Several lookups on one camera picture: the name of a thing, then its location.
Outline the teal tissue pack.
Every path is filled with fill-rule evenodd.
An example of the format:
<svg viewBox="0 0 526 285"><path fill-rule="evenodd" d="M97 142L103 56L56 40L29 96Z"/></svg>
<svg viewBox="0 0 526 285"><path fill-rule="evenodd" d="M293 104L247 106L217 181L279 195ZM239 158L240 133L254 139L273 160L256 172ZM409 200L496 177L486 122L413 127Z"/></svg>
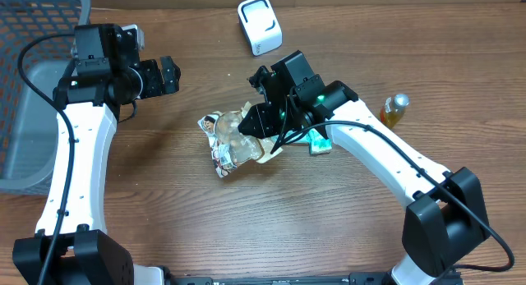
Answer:
<svg viewBox="0 0 526 285"><path fill-rule="evenodd" d="M332 150L332 142L325 139L317 130L312 129L307 133L310 155L328 154Z"/></svg>

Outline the brown Pantree snack pouch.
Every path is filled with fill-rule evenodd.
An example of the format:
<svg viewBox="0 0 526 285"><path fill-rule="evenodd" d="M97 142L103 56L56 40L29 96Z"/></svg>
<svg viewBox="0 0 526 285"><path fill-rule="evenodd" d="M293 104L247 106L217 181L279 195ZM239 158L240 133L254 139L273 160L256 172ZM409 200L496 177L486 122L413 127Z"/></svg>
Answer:
<svg viewBox="0 0 526 285"><path fill-rule="evenodd" d="M212 162L219 177L228 176L250 160L266 163L283 151L270 152L275 145L273 138L258 139L239 132L238 125L250 107L251 103L246 102L240 110L215 111L197 122L208 138Z"/></svg>

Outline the yellow oil bottle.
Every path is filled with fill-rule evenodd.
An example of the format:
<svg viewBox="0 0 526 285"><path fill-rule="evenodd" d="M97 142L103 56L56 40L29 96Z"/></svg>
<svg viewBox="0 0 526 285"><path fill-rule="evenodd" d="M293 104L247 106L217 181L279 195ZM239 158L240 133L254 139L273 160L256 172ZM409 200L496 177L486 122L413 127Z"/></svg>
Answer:
<svg viewBox="0 0 526 285"><path fill-rule="evenodd" d="M388 97L380 110L382 124L392 129L402 119L409 104L409 97L406 94Z"/></svg>

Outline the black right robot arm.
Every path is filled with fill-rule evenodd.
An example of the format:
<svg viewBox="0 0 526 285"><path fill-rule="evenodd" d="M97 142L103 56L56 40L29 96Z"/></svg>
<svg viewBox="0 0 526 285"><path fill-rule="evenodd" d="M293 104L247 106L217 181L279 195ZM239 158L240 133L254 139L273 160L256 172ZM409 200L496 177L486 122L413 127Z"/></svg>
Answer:
<svg viewBox="0 0 526 285"><path fill-rule="evenodd" d="M265 98L238 130L257 138L315 129L377 176L405 211L405 257L391 270L395 284L433 284L490 233L478 177L451 172L418 153L383 125L358 95L336 80L325 85L310 69L261 66L249 82Z"/></svg>

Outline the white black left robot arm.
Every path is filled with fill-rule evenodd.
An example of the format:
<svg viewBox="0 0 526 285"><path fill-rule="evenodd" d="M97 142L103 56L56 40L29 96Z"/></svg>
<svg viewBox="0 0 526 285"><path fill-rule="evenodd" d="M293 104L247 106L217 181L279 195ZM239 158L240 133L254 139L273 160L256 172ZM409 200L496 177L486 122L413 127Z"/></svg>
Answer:
<svg viewBox="0 0 526 285"><path fill-rule="evenodd" d="M53 178L35 235L16 240L12 259L29 284L171 284L163 266L134 264L107 234L108 153L123 104L178 91L169 56L136 67L80 74L71 62L53 92L58 140Z"/></svg>

